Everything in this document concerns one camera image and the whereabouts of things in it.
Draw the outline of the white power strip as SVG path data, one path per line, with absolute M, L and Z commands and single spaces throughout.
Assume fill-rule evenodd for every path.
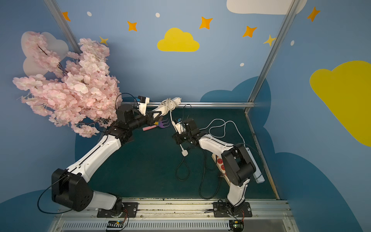
M 173 99 L 168 98 L 168 99 L 162 101 L 161 104 L 157 108 L 155 108 L 154 110 L 161 111 L 162 116 L 165 116 L 169 112 L 171 112 L 175 108 L 177 108 L 180 103 L 181 103 L 181 98 L 180 97 L 175 97 Z

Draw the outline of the beige red socket power strip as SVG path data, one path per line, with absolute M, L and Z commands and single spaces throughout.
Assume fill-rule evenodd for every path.
M 218 156 L 216 154 L 212 154 L 212 159 L 215 162 L 215 164 L 217 165 L 217 168 L 221 173 L 221 177 L 223 177 L 225 179 L 226 183 L 230 186 L 231 182 L 226 175 L 226 171 L 225 171 L 224 162 L 223 162 L 222 157 Z

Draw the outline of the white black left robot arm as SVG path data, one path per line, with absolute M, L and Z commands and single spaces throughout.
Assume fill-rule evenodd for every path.
M 162 105 L 142 114 L 128 104 L 121 105 L 116 111 L 117 120 L 102 139 L 67 169 L 57 169 L 52 174 L 52 201 L 76 212 L 100 209 L 112 212 L 114 217 L 119 216 L 124 211 L 122 199 L 109 193 L 93 191 L 88 183 L 99 167 L 132 137 L 133 130 L 153 125 L 168 111 Z

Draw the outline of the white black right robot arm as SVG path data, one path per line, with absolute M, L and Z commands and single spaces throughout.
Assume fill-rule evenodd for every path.
M 230 209 L 237 210 L 243 206 L 250 179 L 253 178 L 258 183 L 264 182 L 262 172 L 244 142 L 239 144 L 223 142 L 220 137 L 199 129 L 193 119 L 172 122 L 172 125 L 176 131 L 173 139 L 178 145 L 189 142 L 212 153 L 216 165 L 230 187 L 226 199 L 226 205 Z

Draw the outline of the small white adapter strip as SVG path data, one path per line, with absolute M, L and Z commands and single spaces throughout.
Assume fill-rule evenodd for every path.
M 248 155 L 250 156 L 250 158 L 251 158 L 253 164 L 254 164 L 255 167 L 256 167 L 256 170 L 255 170 L 255 172 L 253 173 L 254 181 L 255 181 L 257 184 L 262 184 L 263 182 L 265 182 L 265 178 L 264 178 L 264 176 L 263 176 L 263 174 L 262 174 L 262 172 L 261 172 L 259 166 L 257 165 L 257 162 L 255 161 L 255 158 L 254 158 L 253 154 L 251 153 L 250 148 L 247 148 L 247 147 L 246 147 L 245 149 L 246 149 Z

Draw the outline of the purple pink toy rake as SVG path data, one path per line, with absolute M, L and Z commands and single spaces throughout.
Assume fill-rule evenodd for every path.
M 164 129 L 164 128 L 167 128 L 169 127 L 169 122 L 168 120 L 161 120 L 159 122 L 156 122 L 154 125 L 152 126 L 147 126 L 147 127 L 143 127 L 142 130 L 143 131 L 148 131 L 148 130 L 151 130 L 151 129 L 154 129 L 154 128 L 161 128 L 161 129 Z

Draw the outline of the pink blossom artificial tree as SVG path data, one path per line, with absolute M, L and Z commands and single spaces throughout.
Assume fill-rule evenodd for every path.
M 68 51 L 66 65 L 57 52 L 48 49 L 47 38 L 36 32 L 26 33 L 25 48 L 36 65 L 52 72 L 56 78 L 43 74 L 13 78 L 20 90 L 28 92 L 21 98 L 35 114 L 48 117 L 55 126 L 69 126 L 82 137 L 99 133 L 96 126 L 108 128 L 117 120 L 116 109 L 122 102 L 119 81 L 110 75 L 106 42 L 81 38 L 81 52 Z

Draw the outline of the horizontal aluminium frame rail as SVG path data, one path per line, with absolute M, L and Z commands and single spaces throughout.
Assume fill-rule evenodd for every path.
M 178 107 L 192 108 L 252 108 L 253 102 L 181 102 Z

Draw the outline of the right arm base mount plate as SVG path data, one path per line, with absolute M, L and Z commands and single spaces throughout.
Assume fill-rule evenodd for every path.
M 242 202 L 238 206 L 232 206 L 222 201 L 213 202 L 213 214 L 216 218 L 251 218 L 253 216 L 249 202 Z

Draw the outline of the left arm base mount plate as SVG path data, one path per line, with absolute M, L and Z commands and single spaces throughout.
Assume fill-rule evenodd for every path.
M 138 211 L 137 202 L 123 202 L 116 204 L 112 209 L 99 209 L 97 218 L 135 218 Z

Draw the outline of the front aluminium rail base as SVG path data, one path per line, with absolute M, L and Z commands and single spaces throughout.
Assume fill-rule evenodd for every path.
M 54 217 L 50 232 L 297 232 L 291 208 L 281 200 L 248 199 L 229 214 L 220 200 L 126 198 L 119 217 L 101 209 Z

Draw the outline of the right vertical aluminium post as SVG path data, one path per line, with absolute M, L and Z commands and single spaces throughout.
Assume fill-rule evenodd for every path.
M 251 94 L 248 98 L 248 103 L 250 103 L 252 106 L 248 106 L 244 109 L 244 113 L 246 116 L 248 116 L 248 112 L 251 108 L 253 108 L 255 106 L 255 99 L 256 97 L 258 96 L 258 93 L 270 71 L 270 68 L 271 66 L 273 65 L 274 63 L 274 60 L 278 54 L 278 51 L 291 27 L 291 24 L 292 22 L 294 21 L 294 18 L 297 14 L 297 10 L 299 8 L 299 5 L 300 5 L 300 0 L 294 0 L 291 2 L 289 8 L 288 8 L 288 12 L 286 13 L 285 17 L 284 17 L 284 20 L 281 24 L 281 27 L 277 33 L 277 36 L 276 36 L 276 40 L 274 42 L 274 44 L 272 45 L 270 51 L 269 51 L 269 54 L 267 56 L 267 59 L 264 63 L 264 66 L 263 66 L 263 69 L 260 73 L 260 75 L 258 76 L 258 79 L 257 81 L 255 82 L 254 84 L 254 87 L 251 91 Z

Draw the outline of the vertical aluminium post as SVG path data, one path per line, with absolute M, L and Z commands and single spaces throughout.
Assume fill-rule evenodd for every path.
M 64 15 L 55 0 L 44 0 L 47 8 L 49 9 L 50 13 L 52 14 L 53 18 L 55 19 L 56 23 L 58 24 L 59 28 L 63 32 L 64 36 L 66 37 L 67 41 L 69 42 L 70 46 L 72 47 L 75 53 L 81 53 L 80 47 L 78 45 L 78 41 L 72 32 L 70 26 L 68 25 L 68 21 L 64 18 Z
M 286 13 L 285 17 L 284 17 L 284 20 L 281 24 L 281 27 L 277 33 L 277 36 L 276 36 L 276 40 L 274 42 L 274 44 L 272 45 L 270 51 L 269 51 L 269 54 L 267 56 L 267 59 L 264 63 L 264 66 L 263 66 L 263 69 L 260 73 L 260 75 L 258 76 L 258 79 L 257 81 L 255 82 L 254 84 L 254 87 L 251 91 L 251 94 L 248 98 L 248 103 L 250 103 L 252 106 L 248 106 L 244 109 L 244 113 L 246 116 L 248 116 L 248 112 L 251 108 L 253 108 L 255 106 L 255 99 L 256 97 L 258 96 L 258 93 L 270 71 L 270 68 L 271 66 L 273 65 L 274 63 L 274 60 L 278 54 L 278 51 L 291 27 L 291 24 L 292 22 L 294 21 L 294 18 L 297 14 L 297 10 L 299 8 L 299 5 L 300 5 L 300 0 L 294 0 L 291 2 L 289 8 L 288 8 L 288 12 Z

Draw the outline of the left vertical aluminium post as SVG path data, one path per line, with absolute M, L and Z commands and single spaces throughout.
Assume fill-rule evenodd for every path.
M 58 24 L 59 28 L 63 32 L 64 36 L 66 37 L 67 41 L 69 42 L 70 46 L 72 47 L 75 53 L 81 53 L 80 47 L 78 45 L 78 41 L 72 32 L 70 26 L 68 25 L 68 21 L 64 18 L 64 15 L 55 0 L 44 0 L 47 8 L 49 9 L 50 13 L 52 14 L 53 18 L 55 19 L 56 23 Z

